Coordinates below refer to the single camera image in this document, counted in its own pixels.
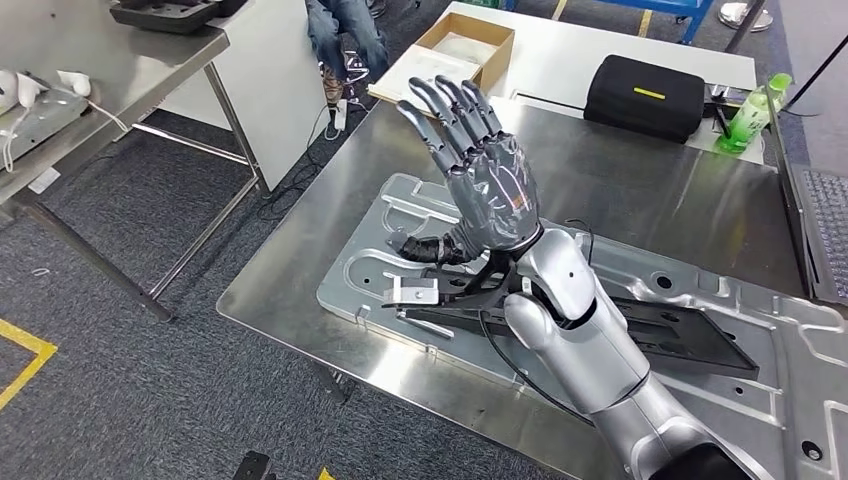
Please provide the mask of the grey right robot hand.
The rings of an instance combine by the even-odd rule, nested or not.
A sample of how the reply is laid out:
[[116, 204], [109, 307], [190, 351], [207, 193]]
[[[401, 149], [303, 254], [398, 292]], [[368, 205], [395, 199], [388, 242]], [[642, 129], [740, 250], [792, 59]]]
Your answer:
[[535, 178], [515, 135], [506, 132], [480, 88], [444, 75], [433, 82], [409, 80], [411, 91], [439, 122], [409, 101], [397, 110], [413, 125], [443, 174], [459, 221], [440, 236], [415, 237], [397, 231], [387, 245], [401, 258], [436, 265], [459, 265], [484, 252], [514, 251], [539, 234]]

